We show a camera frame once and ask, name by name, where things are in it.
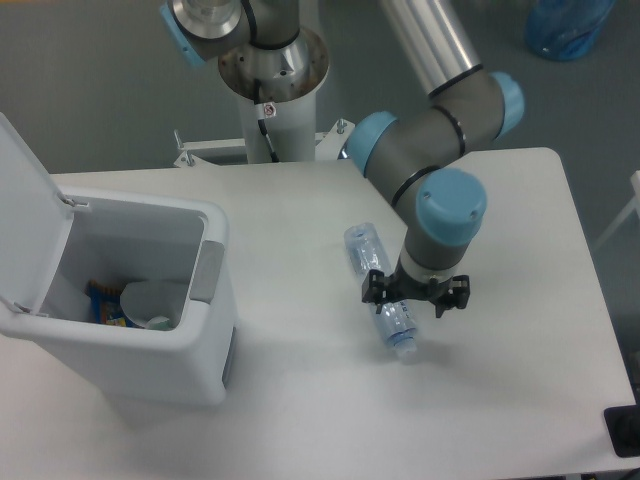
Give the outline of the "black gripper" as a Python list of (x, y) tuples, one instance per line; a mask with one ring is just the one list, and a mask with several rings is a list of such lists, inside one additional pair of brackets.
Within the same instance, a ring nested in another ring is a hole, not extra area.
[(435, 316), (441, 318), (449, 310), (466, 309), (470, 299), (470, 277), (456, 275), (456, 270), (456, 266), (444, 270), (424, 267), (402, 249), (392, 275), (368, 271), (362, 283), (362, 302), (374, 305), (375, 313), (380, 314), (384, 305), (401, 300), (429, 301)]

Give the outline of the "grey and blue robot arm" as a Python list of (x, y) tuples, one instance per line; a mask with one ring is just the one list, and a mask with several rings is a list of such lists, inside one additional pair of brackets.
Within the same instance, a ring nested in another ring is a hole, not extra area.
[[(368, 273), (362, 299), (462, 309), (470, 281), (457, 266), (480, 228), (486, 194), (453, 163), (510, 131), (523, 116), (523, 94), (509, 75), (483, 68), (449, 2), (382, 7), (430, 105), (411, 121), (371, 114), (339, 144), (407, 228), (395, 271)], [(217, 62), (240, 103), (249, 162), (314, 158), (314, 95), (329, 61), (322, 39), (301, 25), (298, 2), (166, 1), (160, 14), (190, 63)]]

